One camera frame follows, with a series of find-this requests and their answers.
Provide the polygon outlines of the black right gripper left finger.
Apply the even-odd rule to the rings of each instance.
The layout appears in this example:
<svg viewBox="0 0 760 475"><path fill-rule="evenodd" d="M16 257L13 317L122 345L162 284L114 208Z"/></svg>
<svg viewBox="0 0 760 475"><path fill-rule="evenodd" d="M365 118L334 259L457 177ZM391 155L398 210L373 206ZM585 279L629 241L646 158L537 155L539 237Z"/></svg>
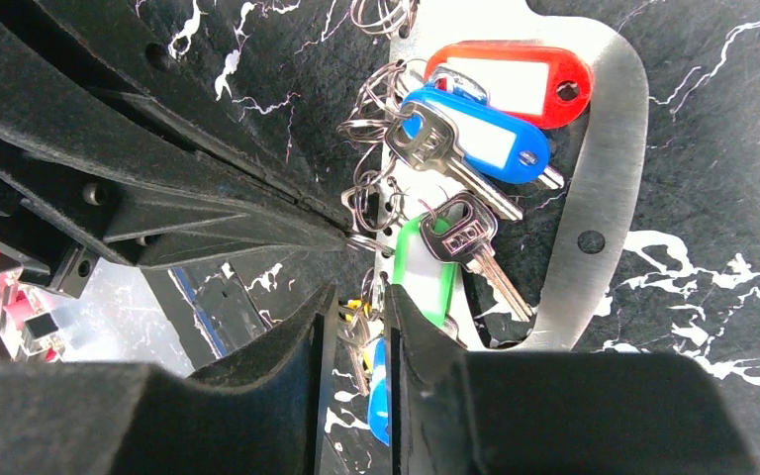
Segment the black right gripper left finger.
<svg viewBox="0 0 760 475"><path fill-rule="evenodd" d="M147 363L0 360L0 474L317 474L334 284L179 377Z"/></svg>

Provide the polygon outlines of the red key tag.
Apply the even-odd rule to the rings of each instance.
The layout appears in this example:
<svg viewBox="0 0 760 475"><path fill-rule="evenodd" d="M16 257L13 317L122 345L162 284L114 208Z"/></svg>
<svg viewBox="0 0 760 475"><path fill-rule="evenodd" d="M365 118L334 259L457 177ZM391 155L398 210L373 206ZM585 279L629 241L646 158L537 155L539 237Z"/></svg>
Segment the red key tag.
<svg viewBox="0 0 760 475"><path fill-rule="evenodd" d="M533 125L562 128L584 113L595 87L592 68L573 51L526 41L464 41L440 48L426 75L448 66L484 87L488 104Z"/></svg>

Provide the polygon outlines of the blue key tag with key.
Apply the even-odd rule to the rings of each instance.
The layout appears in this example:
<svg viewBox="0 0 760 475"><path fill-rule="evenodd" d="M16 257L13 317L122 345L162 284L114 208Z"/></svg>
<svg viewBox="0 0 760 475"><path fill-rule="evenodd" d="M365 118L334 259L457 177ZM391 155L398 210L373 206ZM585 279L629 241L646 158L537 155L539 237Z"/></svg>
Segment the blue key tag with key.
<svg viewBox="0 0 760 475"><path fill-rule="evenodd" d="M425 86L410 93L387 126L390 153L416 171L435 171L460 183L500 218L523 210L495 181L560 189L549 164L547 137L533 124L462 96Z"/></svg>

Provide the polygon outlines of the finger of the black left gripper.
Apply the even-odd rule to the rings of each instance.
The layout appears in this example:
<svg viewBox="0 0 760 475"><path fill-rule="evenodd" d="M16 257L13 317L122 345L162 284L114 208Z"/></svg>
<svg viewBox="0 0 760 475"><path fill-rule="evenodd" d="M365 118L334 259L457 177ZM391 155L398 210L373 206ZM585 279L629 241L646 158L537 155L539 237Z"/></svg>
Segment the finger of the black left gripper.
<svg viewBox="0 0 760 475"><path fill-rule="evenodd" d="M346 226L333 199L213 102L120 1L0 1L0 140L288 229Z"/></svg>
<svg viewBox="0 0 760 475"><path fill-rule="evenodd" d="M288 229L234 207L87 175L0 140L0 251L19 263L24 283L71 297L99 259L162 269L274 248L338 250L345 230Z"/></svg>

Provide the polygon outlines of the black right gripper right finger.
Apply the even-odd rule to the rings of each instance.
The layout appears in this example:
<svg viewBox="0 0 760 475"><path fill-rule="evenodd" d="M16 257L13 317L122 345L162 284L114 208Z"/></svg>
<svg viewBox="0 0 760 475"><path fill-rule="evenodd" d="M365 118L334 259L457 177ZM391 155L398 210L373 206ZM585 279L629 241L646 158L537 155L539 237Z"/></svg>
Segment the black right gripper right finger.
<svg viewBox="0 0 760 475"><path fill-rule="evenodd" d="M752 474L708 374L668 353L472 351L385 302L396 474Z"/></svg>

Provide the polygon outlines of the green key tag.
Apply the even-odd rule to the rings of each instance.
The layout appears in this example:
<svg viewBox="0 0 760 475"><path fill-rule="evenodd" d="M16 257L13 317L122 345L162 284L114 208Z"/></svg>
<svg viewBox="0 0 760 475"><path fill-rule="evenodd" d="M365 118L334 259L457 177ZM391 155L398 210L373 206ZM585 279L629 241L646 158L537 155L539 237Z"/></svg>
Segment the green key tag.
<svg viewBox="0 0 760 475"><path fill-rule="evenodd" d="M394 254L391 283L401 285L424 317L438 328L449 312L457 263L445 263L429 252L420 233L427 215L407 221L400 229Z"/></svg>

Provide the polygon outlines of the blue key tag front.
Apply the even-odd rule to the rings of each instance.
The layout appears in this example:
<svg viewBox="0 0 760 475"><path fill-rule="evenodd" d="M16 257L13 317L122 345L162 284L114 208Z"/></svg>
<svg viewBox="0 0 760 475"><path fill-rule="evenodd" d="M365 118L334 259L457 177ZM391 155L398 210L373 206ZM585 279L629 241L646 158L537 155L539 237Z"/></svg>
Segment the blue key tag front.
<svg viewBox="0 0 760 475"><path fill-rule="evenodd" d="M391 441L389 433L390 405L388 402L386 343L384 338L377 340L371 355L367 423L372 435L389 446Z"/></svg>

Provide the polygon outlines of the cluster of tagged keys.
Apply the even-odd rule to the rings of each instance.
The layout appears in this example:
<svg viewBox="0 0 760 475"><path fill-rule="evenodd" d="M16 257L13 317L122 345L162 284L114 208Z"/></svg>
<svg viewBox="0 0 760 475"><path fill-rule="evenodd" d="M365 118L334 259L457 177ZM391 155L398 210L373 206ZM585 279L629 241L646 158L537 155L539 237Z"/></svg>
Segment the cluster of tagged keys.
<svg viewBox="0 0 760 475"><path fill-rule="evenodd" d="M409 36L419 4L381 1L376 6L377 17L366 19L366 4L356 1L351 5L350 17L364 32L385 36L392 42ZM426 75L427 61L433 54L428 58L390 59L377 69L360 86L348 118L338 128L349 140L382 151L380 168L356 167L353 186L341 196L361 238L378 236L378 269L372 295L365 300L362 313L369 319L385 318L381 298L394 285L391 277L398 233L407 221L426 214L420 233L430 254L441 262L458 264L449 312L445 325L438 329L466 349L492 351L497 346L478 334L476 315L462 294L462 279L474 275L483 278L492 290L496 311L514 321L530 323L535 311L496 262L492 246L501 226L521 220L498 217L460 183L435 171L414 170L392 155L384 140L387 126L400 112L404 99L425 86L491 107L484 87L448 66L441 65L432 75Z"/></svg>

